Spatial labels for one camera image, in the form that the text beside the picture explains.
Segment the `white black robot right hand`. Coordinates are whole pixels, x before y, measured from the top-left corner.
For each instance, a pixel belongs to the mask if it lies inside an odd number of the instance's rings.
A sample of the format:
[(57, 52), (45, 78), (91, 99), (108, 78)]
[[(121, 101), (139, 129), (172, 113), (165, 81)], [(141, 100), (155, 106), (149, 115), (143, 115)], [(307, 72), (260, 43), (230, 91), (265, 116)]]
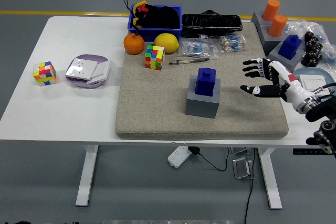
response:
[(246, 86), (240, 88), (245, 92), (261, 98), (282, 98), (291, 103), (300, 114), (305, 114), (308, 105), (316, 102), (316, 95), (304, 89), (298, 79), (279, 61), (256, 58), (243, 62), (245, 76), (265, 78), (271, 85)]

